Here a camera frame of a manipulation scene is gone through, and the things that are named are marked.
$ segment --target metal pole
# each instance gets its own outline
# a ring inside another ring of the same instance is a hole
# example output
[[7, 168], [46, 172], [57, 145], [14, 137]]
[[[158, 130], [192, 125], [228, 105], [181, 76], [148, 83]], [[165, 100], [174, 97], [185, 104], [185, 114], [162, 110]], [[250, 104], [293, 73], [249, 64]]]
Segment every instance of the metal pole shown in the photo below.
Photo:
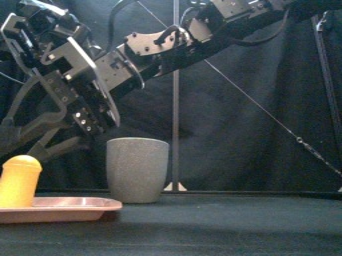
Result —
[[[174, 24], [180, 25], [180, 0], [174, 0]], [[180, 191], [180, 70], [174, 71], [173, 191]]]

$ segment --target gray cup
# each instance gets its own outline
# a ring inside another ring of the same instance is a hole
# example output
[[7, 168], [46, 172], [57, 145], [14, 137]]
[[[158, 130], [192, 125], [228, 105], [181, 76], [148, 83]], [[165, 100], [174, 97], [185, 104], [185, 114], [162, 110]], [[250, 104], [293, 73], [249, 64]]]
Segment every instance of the gray cup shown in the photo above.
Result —
[[148, 138], [108, 141], [108, 182], [112, 196], [124, 203], [154, 203], [168, 174], [169, 144]]

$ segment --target vertical rod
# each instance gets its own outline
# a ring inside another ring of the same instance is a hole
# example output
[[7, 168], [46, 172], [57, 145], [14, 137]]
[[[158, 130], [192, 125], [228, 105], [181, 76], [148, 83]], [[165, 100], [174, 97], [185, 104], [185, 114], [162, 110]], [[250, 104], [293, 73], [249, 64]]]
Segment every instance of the vertical rod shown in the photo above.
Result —
[[[180, 25], [180, 0], [174, 0], [174, 25]], [[180, 70], [174, 71], [173, 101], [173, 191], [180, 191]]]
[[336, 143], [337, 143], [337, 150], [339, 150], [340, 164], [341, 164], [342, 162], [342, 123], [341, 123], [340, 110], [337, 105], [337, 96], [336, 96], [335, 83], [333, 83], [332, 71], [331, 71], [329, 60], [328, 60], [328, 52], [327, 52], [327, 46], [324, 41], [324, 35], [323, 35], [323, 32], [317, 31], [319, 22], [320, 22], [319, 16], [315, 16], [312, 18], [312, 23], [315, 28], [317, 50], [319, 50], [321, 68], [323, 68], [324, 79], [325, 79], [328, 103], [331, 107]]

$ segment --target wire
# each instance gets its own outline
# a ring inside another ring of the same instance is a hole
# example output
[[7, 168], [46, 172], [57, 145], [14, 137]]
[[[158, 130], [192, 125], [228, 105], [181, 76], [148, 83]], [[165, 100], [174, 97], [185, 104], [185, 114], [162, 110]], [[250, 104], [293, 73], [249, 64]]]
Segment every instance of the wire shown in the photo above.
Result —
[[283, 24], [281, 24], [280, 28], [277, 29], [276, 33], [275, 33], [271, 37], [268, 37], [268, 38], [265, 38], [265, 39], [262, 39], [262, 40], [257, 40], [257, 41], [245, 41], [245, 40], [240, 40], [240, 39], [237, 39], [237, 38], [229, 38], [229, 39], [232, 40], [232, 42], [233, 42], [234, 44], [237, 44], [237, 45], [240, 45], [240, 46], [245, 46], [245, 47], [249, 47], [249, 46], [258, 46], [258, 45], [261, 45], [261, 44], [264, 44], [264, 43], [268, 43], [268, 42], [272, 41], [272, 40], [281, 34], [281, 32], [284, 31], [285, 25], [287, 25], [287, 22], [288, 22], [288, 18], [289, 18], [289, 13], [291, 13], [291, 8], [289, 8], [289, 9], [287, 10], [287, 12], [285, 12], [284, 21], [283, 21]]
[[9, 80], [11, 80], [13, 82], [15, 82], [18, 84], [22, 84], [22, 85], [25, 84], [22, 81], [17, 80], [14, 77], [9, 76], [3, 72], [0, 72], [0, 76], [3, 76], [5, 78], [7, 78]]

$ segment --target black cable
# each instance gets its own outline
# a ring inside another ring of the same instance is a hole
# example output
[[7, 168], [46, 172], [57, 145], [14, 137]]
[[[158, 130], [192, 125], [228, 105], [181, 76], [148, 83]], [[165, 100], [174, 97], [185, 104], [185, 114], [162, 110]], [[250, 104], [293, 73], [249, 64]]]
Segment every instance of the black cable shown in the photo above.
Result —
[[268, 38], [265, 38], [265, 39], [262, 39], [262, 40], [257, 40], [257, 41], [245, 41], [245, 40], [240, 40], [240, 39], [236, 39], [236, 38], [229, 38], [229, 39], [232, 40], [232, 42], [233, 42], [234, 44], [237, 44], [237, 45], [240, 45], [240, 46], [245, 46], [245, 47], [249, 47], [249, 46], [258, 46], [258, 45], [261, 45], [261, 44], [264, 44], [264, 43], [268, 43], [268, 42], [272, 41], [272, 40], [281, 34], [281, 32], [284, 31], [285, 25], [287, 25], [287, 22], [288, 22], [288, 18], [289, 18], [289, 13], [291, 13], [291, 9], [287, 10], [285, 15], [284, 15], [283, 24], [281, 24], [279, 30], [276, 31], [276, 33], [275, 33], [271, 37], [268, 37]]
[[112, 10], [110, 20], [109, 20], [109, 43], [108, 43], [108, 47], [106, 47], [106, 52], [110, 52], [113, 49], [117, 14], [122, 11], [122, 9], [128, 5], [130, 5], [132, 3], [137, 2], [137, 1], [138, 0], [121, 0]]

